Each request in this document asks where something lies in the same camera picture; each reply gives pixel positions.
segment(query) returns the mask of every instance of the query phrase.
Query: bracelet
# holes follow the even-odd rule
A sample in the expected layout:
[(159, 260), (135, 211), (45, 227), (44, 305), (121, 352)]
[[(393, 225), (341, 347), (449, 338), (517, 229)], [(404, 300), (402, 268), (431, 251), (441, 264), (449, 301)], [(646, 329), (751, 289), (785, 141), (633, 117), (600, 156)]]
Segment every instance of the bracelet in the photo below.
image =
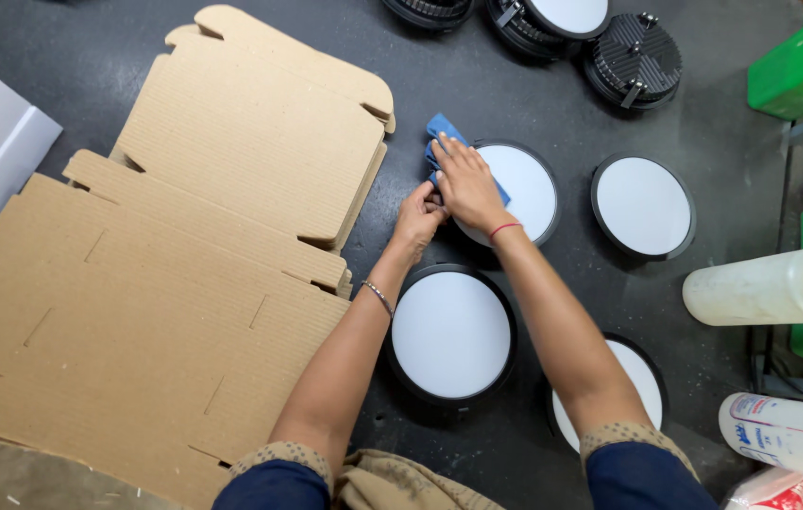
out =
[(498, 232), (501, 229), (504, 229), (505, 227), (513, 227), (513, 226), (516, 226), (516, 225), (521, 225), (521, 222), (520, 221), (516, 221), (514, 223), (506, 223), (505, 225), (502, 225), (502, 226), (496, 228), (495, 230), (493, 230), (493, 233), (489, 234), (489, 244), (493, 244), (493, 236), (496, 235), (496, 232)]
[(386, 311), (389, 313), (389, 319), (395, 319), (395, 310), (393, 310), (392, 306), (389, 305), (389, 300), (386, 299), (386, 297), (382, 294), (382, 292), (380, 292), (380, 290), (377, 289), (375, 285), (366, 280), (362, 281), (361, 284), (370, 287), (373, 290), (373, 292), (376, 292), (376, 295), (382, 300), (382, 306), (386, 307)]

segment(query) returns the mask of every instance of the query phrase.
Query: blue shirt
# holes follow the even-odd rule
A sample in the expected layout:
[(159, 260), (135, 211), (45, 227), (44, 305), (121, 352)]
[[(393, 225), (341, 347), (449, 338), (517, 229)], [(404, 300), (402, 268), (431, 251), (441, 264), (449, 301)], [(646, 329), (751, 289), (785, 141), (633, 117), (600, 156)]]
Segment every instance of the blue shirt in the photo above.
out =
[[(587, 482), (595, 510), (718, 509), (678, 458), (645, 443), (615, 443), (593, 452)], [(271, 460), (232, 480), (213, 510), (324, 510), (329, 503), (329, 488), (316, 472)]]

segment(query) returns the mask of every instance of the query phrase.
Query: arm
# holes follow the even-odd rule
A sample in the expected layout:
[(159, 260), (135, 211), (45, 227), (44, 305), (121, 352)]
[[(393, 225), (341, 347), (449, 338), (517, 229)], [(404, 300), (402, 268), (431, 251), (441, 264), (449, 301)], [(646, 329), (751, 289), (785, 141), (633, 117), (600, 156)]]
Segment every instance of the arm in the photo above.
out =
[[(393, 309), (407, 271), (448, 217), (432, 202), (434, 197), (433, 184), (427, 181), (401, 203), (392, 239), (367, 277)], [(338, 475), (388, 329), (389, 314), (382, 300), (362, 286), (294, 386), (269, 442), (310, 446)]]
[[(452, 215), (487, 236), (517, 221), (499, 198), (489, 166), (473, 148), (440, 134), (433, 153), (442, 166), (438, 182)], [(613, 422), (651, 425), (641, 397), (606, 345), (600, 330), (519, 226), (492, 238), (515, 291), (543, 372), (578, 436)]]

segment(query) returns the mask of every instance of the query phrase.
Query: gray work surface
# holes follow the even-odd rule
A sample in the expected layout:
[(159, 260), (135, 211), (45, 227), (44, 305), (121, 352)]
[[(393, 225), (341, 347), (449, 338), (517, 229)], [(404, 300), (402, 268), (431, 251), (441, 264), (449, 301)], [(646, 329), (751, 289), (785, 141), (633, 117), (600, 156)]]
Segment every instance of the gray work surface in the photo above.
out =
[[(508, 138), (552, 163), (565, 202), (543, 253), (604, 331), (633, 340), (668, 388), (667, 433), (716, 499), (755, 467), (723, 443), (719, 404), (748, 388), (746, 330), (690, 317), (681, 283), (695, 269), (768, 255), (778, 246), (786, 124), (747, 107), (746, 69), (803, 24), (797, 0), (613, 0), (613, 14), (650, 11), (677, 40), (684, 75), (675, 100), (628, 113), (600, 100), (570, 62), (530, 66), (500, 43), (482, 0), (458, 31), (409, 30), (379, 0), (236, 0), (233, 5), (313, 47), (381, 76), (397, 131), (342, 255), (365, 277), (391, 236), (398, 203), (427, 176), (424, 125), (443, 112), (470, 138)], [(0, 0), (0, 78), (65, 128), (40, 172), (60, 178), (80, 148), (108, 154), (163, 37), (191, 23), (201, 0)], [(618, 251), (593, 217), (594, 167), (640, 151), (676, 169), (697, 204), (697, 236), (673, 261)], [(442, 227), (421, 266), (487, 271), (511, 299), (490, 252)], [(441, 296), (437, 296), (441, 309)], [(510, 508), (590, 508), (577, 454), (553, 436), (543, 375), (519, 320), (516, 369), (468, 412), (411, 398), (384, 359), (354, 447), (388, 450)]]

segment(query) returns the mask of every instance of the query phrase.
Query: flattened cardboard box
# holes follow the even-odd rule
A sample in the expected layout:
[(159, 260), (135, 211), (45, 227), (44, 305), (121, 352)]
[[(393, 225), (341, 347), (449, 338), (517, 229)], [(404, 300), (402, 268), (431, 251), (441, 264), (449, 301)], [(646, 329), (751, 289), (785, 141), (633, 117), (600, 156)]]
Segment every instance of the flattened cardboard box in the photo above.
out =
[[(281, 34), (281, 36), (284, 39), (288, 39), (294, 43), (299, 43), (284, 34)], [(152, 88), (155, 86), (156, 79), (159, 76), (162, 67), (165, 65), (168, 59), (169, 55), (167, 53), (159, 54), (156, 57), (156, 60), (153, 62), (152, 66), (149, 69), (149, 73), (146, 76), (146, 81), (143, 84), (140, 94), (137, 96), (134, 110), (139, 109), (139, 105), (141, 104), (144, 96), (146, 95), (145, 92), (148, 90), (152, 90)], [(354, 196), (354, 201), (351, 204), (351, 208), (348, 211), (348, 214), (345, 216), (345, 220), (341, 225), (341, 230), (339, 231), (338, 238), (333, 243), (326, 243), (326, 244), (315, 243), (315, 244), (324, 249), (330, 248), (331, 253), (339, 255), (341, 248), (344, 247), (345, 242), (348, 240), (348, 236), (350, 235), (350, 231), (354, 226), (355, 220), (361, 213), (361, 208), (363, 207), (363, 203), (366, 201), (367, 195), (370, 193), (370, 189), (373, 186), (373, 181), (376, 179), (376, 174), (379, 171), (380, 167), (382, 166), (382, 161), (385, 158), (387, 151), (388, 147), (385, 145), (385, 143), (380, 143), (379, 147), (376, 150), (376, 153), (373, 155), (373, 160), (371, 161), (370, 168), (367, 169), (367, 173), (364, 175), (364, 178), (361, 182), (361, 186), (359, 187), (357, 193)], [(140, 170), (140, 168), (134, 163), (134, 161), (131, 161), (124, 154), (124, 151), (120, 148), (118, 144), (115, 144), (115, 146), (112, 148), (112, 152), (109, 155), (109, 159), (122, 166), (133, 168), (135, 170)]]
[(383, 134), (347, 98), (234, 45), (185, 35), (118, 143), (157, 179), (328, 245)]
[(337, 255), (89, 151), (74, 154), (63, 175), (90, 194), (305, 283), (335, 291), (347, 269)]
[(175, 47), (182, 33), (223, 39), (359, 103), (386, 123), (386, 133), (394, 133), (392, 92), (379, 76), (319, 52), (232, 6), (204, 7), (194, 21), (196, 25), (172, 31), (166, 44)]
[(35, 175), (0, 215), (0, 437), (208, 507), (348, 305)]

